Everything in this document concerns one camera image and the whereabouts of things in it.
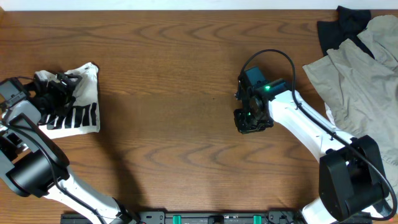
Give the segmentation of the white t-shirt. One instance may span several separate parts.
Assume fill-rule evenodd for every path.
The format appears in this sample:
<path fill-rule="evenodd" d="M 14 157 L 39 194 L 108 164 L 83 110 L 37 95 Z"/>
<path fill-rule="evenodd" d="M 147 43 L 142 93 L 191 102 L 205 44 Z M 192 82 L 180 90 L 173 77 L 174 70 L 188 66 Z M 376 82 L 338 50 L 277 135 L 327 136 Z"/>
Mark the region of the white t-shirt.
<path fill-rule="evenodd" d="M 39 129 L 50 139 L 64 138 L 79 134 L 98 133 L 101 129 L 98 100 L 99 68 L 88 62 L 66 73 L 82 77 L 73 92 L 76 98 L 66 116 L 48 115 Z"/>

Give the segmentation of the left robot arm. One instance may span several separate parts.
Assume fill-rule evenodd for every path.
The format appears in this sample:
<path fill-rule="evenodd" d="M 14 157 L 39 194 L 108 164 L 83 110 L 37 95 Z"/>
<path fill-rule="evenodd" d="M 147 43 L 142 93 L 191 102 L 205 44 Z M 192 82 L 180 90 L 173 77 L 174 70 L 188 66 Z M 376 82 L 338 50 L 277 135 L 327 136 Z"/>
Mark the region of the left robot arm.
<path fill-rule="evenodd" d="M 60 202 L 91 223 L 139 223 L 115 198 L 75 176 L 63 151 L 39 126 L 48 115 L 66 115 L 76 98 L 79 75 L 58 73 L 54 80 L 35 76 L 1 82 L 1 179 L 17 195 Z"/>

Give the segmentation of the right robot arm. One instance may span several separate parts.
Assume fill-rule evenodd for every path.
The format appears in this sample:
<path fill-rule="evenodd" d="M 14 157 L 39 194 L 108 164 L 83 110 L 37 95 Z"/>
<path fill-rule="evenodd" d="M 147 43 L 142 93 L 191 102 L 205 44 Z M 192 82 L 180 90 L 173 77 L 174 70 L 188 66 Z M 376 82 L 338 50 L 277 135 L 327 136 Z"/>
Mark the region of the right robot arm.
<path fill-rule="evenodd" d="M 304 206 L 294 223 L 359 223 L 385 221 L 397 211 L 376 141 L 334 127 L 312 109 L 285 80 L 241 77 L 236 99 L 242 108 L 234 120 L 242 134 L 279 123 L 290 131 L 319 163 L 319 197 Z"/>

